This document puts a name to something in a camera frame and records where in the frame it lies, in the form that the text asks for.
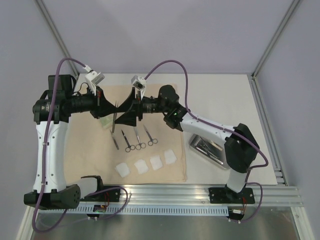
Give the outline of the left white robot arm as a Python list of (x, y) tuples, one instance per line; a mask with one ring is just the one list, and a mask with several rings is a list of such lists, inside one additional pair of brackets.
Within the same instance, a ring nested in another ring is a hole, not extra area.
[(89, 112), (94, 118), (117, 111), (97, 87), (86, 93), (75, 93), (76, 79), (70, 74), (48, 76), (48, 89), (32, 107), (38, 138), (37, 172), (32, 191), (24, 194), (25, 205), (40, 210), (75, 209), (87, 195), (98, 201), (105, 188), (97, 175), (83, 176), (67, 184), (64, 153), (69, 118), (72, 114)]

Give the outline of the steel tweezers pair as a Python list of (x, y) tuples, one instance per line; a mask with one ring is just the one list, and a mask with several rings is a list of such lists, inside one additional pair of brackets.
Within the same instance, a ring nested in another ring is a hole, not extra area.
[(210, 161), (219, 164), (223, 163), (222, 150), (219, 147), (216, 147), (215, 145), (212, 145), (207, 141), (200, 141), (196, 145), (196, 149), (199, 152), (201, 152), (205, 157), (207, 157)]

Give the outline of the stainless steel tray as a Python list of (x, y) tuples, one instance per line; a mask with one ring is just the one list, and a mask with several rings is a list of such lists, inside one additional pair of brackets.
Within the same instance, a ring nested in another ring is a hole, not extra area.
[(188, 142), (189, 148), (220, 169), (229, 170), (225, 150), (215, 142), (193, 134)]

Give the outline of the black tipped surgical scissors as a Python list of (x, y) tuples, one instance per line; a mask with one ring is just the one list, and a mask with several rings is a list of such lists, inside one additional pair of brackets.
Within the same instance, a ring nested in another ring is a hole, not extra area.
[(121, 130), (121, 133), (122, 133), (122, 136), (123, 136), (124, 141), (125, 141), (125, 143), (126, 143), (125, 152), (126, 152), (126, 153), (129, 153), (130, 151), (135, 150), (136, 147), (135, 147), (134, 145), (132, 145), (132, 144), (129, 143), (129, 140), (128, 140), (128, 138), (127, 138), (127, 136), (125, 135), (125, 133), (124, 133), (123, 130)]

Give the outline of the left aluminium frame post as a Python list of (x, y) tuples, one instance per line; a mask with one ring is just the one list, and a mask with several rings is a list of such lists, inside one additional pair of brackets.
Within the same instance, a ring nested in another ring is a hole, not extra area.
[(56, 27), (54, 20), (45, 4), (44, 0), (34, 0), (34, 3), (39, 10), (40, 14), (42, 15), (49, 31), (51, 32), (53, 39), (57, 43), (60, 51), (62, 52), (63, 57), (70, 58), (71, 54), (65, 45), (63, 38), (61, 37), (58, 28)]

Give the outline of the green printed glove packet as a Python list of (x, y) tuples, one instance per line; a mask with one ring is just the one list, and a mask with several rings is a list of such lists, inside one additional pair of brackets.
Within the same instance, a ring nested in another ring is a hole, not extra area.
[(113, 125), (113, 117), (110, 115), (101, 117), (99, 120), (100, 120), (102, 128), (104, 128), (104, 129), (108, 129)]

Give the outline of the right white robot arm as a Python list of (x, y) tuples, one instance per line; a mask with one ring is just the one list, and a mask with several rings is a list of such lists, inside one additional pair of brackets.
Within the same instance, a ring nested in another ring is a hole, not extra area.
[(117, 107), (117, 112), (122, 115), (115, 122), (135, 127), (144, 114), (162, 113), (164, 122), (171, 129), (195, 134), (214, 143), (221, 148), (222, 157), (230, 167), (225, 196), (232, 203), (238, 202), (244, 196), (243, 188), (250, 166), (260, 149), (258, 143), (245, 124), (226, 128), (213, 121), (201, 120), (179, 100), (171, 85), (162, 86), (157, 97), (142, 96), (140, 91), (132, 89), (127, 99)]

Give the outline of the aluminium frame post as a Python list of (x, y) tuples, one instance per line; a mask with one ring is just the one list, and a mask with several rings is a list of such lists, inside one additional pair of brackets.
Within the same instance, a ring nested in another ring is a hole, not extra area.
[(286, 10), (284, 16), (282, 17), (281, 21), (279, 22), (274, 34), (272, 35), (270, 41), (268, 42), (262, 56), (260, 57), (258, 63), (256, 64), (254, 71), (251, 74), (252, 79), (255, 81), (263, 69), (265, 63), (267, 62), (268, 58), (271, 56), (274, 48), (276, 47), (278, 41), (280, 40), (281, 36), (286, 30), (290, 20), (293, 18), (294, 14), (298, 10), (299, 6), (301, 5), (302, 0), (292, 0), (288, 9)]
[(57, 43), (60, 51), (62, 52), (63, 57), (70, 58), (71, 54), (65, 45), (63, 38), (61, 37), (58, 28), (56, 27), (54, 20), (45, 4), (44, 0), (34, 0), (34, 3), (39, 10), (40, 14), (42, 15), (49, 31), (51, 32), (53, 39)]

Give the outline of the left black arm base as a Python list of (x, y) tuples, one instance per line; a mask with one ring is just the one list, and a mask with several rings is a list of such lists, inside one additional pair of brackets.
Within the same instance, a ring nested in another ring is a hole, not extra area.
[(119, 186), (104, 185), (100, 190), (100, 193), (92, 193), (82, 198), (81, 202), (106, 202), (106, 203), (118, 203), (120, 201)]

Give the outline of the aluminium front rail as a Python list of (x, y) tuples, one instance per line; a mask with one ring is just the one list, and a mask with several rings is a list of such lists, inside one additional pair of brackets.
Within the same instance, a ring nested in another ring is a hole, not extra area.
[[(128, 200), (131, 204), (140, 205), (242, 205), (242, 204), (213, 204), (210, 203), (209, 190), (211, 187), (224, 187), (207, 184), (138, 184), (120, 187), (119, 202)], [(256, 183), (248, 184), (245, 188), (253, 190), (255, 203), (276, 207), (299, 207), (303, 204), (297, 187), (276, 185), (259, 187)], [(81, 196), (77, 185), (67, 187), (60, 192), (53, 191), (40, 196), (35, 191), (24, 195), (24, 203), (35, 207), (40, 202), (41, 210), (75, 209), (82, 202), (81, 199), (94, 193)]]

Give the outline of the beige cloth mat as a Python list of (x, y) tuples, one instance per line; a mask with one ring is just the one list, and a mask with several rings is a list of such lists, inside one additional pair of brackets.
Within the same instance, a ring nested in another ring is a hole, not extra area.
[(162, 113), (144, 114), (136, 127), (104, 128), (89, 112), (69, 119), (64, 151), (67, 183), (100, 176), (105, 184), (185, 182), (183, 133), (171, 129)]

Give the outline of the steel forceps dark handle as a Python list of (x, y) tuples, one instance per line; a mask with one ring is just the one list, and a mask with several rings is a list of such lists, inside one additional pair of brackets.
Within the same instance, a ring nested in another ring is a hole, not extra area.
[(113, 140), (113, 143), (114, 143), (116, 149), (119, 150), (120, 149), (119, 145), (118, 145), (117, 140), (116, 140), (114, 134), (112, 133), (112, 131), (110, 132), (110, 134), (111, 134), (111, 137), (112, 137), (112, 140)]

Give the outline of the white gauze pad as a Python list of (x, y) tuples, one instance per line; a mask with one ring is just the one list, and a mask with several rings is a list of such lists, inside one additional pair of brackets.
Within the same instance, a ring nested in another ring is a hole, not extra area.
[(172, 149), (168, 149), (164, 152), (164, 158), (167, 165), (174, 164), (177, 161), (177, 157)]
[(162, 163), (161, 157), (159, 155), (152, 156), (150, 158), (150, 163), (151, 163), (152, 169), (154, 171), (159, 170), (163, 167), (163, 163)]
[(115, 169), (122, 178), (130, 174), (130, 169), (125, 162), (118, 164)]
[(147, 166), (147, 163), (143, 159), (139, 159), (134, 163), (134, 166), (136, 167), (138, 174), (142, 175), (149, 171), (149, 168)]

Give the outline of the steel surgical scissors right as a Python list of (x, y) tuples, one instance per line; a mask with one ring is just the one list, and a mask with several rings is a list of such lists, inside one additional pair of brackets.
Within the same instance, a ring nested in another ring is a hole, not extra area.
[(149, 130), (147, 129), (147, 127), (146, 127), (145, 125), (143, 125), (143, 128), (144, 128), (144, 130), (145, 130), (145, 132), (146, 132), (146, 134), (147, 134), (147, 136), (148, 136), (148, 138), (149, 138), (149, 141), (148, 141), (147, 144), (148, 144), (149, 146), (156, 145), (156, 144), (158, 143), (158, 140), (157, 140), (156, 138), (153, 138), (153, 137), (151, 136)]

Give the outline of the steel surgical scissors middle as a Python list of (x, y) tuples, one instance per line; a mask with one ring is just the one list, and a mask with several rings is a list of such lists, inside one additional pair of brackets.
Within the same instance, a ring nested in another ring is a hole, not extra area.
[(135, 146), (135, 149), (136, 150), (145, 149), (146, 148), (146, 144), (141, 141), (141, 138), (140, 138), (140, 135), (139, 135), (137, 127), (134, 127), (133, 129), (134, 129), (134, 133), (135, 133), (135, 136), (136, 136), (137, 142), (138, 142), (137, 145)]

